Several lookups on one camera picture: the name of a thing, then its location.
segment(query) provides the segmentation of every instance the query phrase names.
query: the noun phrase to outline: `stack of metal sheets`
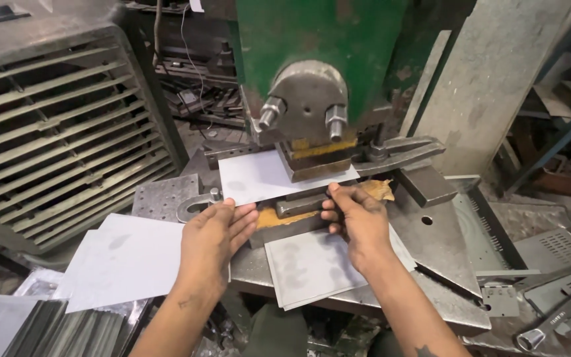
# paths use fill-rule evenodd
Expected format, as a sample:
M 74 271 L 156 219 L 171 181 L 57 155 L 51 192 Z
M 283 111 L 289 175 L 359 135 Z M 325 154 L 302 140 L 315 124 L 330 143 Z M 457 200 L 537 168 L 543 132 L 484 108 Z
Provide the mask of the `stack of metal sheets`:
M 37 301 L 3 357 L 109 357 L 124 317 L 107 311 L 65 314 L 67 302 Z

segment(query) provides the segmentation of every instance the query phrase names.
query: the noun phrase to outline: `right hand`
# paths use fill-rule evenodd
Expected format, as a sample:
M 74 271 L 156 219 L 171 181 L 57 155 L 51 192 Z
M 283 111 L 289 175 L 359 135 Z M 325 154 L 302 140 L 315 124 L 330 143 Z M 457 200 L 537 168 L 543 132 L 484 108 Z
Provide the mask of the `right hand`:
M 389 240 L 389 220 L 385 206 L 363 189 L 330 183 L 331 199 L 323 202 L 321 218 L 332 223 L 330 233 L 342 235 L 354 268 L 368 279 L 379 268 L 398 259 Z

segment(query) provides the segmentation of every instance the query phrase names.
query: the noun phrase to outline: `cable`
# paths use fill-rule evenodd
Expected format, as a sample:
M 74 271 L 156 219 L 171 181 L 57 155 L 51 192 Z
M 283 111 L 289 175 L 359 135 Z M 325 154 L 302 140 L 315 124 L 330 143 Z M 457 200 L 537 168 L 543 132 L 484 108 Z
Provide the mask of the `cable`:
M 158 29 L 160 28 L 160 21 L 163 17 L 163 0 L 158 0 L 155 4 L 155 21 L 154 21 L 154 69 L 158 64 L 159 56 L 157 55 L 160 53 L 160 39 L 158 38 Z
M 189 4 L 186 4 L 186 6 L 184 7 L 184 11 L 182 12 L 182 23 L 179 26 L 179 35 L 182 37 L 182 42 L 184 42 L 184 47 L 186 48 L 186 56 L 188 57 L 188 61 L 191 62 L 191 65 L 193 65 L 193 69 L 195 69 L 195 72 L 197 73 L 198 76 L 200 76 L 200 83 L 202 83 L 202 87 L 200 88 L 200 106 L 202 107 L 202 112 L 204 114 L 206 114 L 206 110 L 204 110 L 204 105 L 202 103 L 202 93 L 204 92 L 204 79 L 202 78 L 202 74 L 197 70 L 197 67 L 195 66 L 195 63 L 193 63 L 193 60 L 191 59 L 191 55 L 188 54 L 188 45 L 186 44 L 186 40 L 184 39 L 184 18 L 186 15 L 186 9 L 188 9 L 188 7 L 190 6 Z M 210 120 L 210 125 L 209 127 L 206 129 L 210 129 L 210 127 L 212 126 L 212 119 Z

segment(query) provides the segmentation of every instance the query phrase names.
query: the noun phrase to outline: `spanner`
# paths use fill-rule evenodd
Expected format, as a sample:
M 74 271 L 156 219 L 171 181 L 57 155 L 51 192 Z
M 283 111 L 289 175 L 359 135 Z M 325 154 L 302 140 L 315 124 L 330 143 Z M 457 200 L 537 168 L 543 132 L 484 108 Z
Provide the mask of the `spanner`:
M 517 335 L 514 340 L 522 351 L 530 352 L 536 349 L 545 337 L 554 331 L 561 322 L 570 317 L 571 297 L 548 315 L 539 326 L 533 330 Z

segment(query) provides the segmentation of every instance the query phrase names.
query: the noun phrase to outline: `left hand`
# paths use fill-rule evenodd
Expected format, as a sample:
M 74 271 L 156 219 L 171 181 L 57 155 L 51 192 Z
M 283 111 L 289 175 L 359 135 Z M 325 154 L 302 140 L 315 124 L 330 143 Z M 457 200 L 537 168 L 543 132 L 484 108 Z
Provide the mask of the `left hand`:
M 259 212 L 250 203 L 235 207 L 232 198 L 206 208 L 182 230 L 182 248 L 176 284 L 203 284 L 223 294 L 228 263 L 257 228 Z

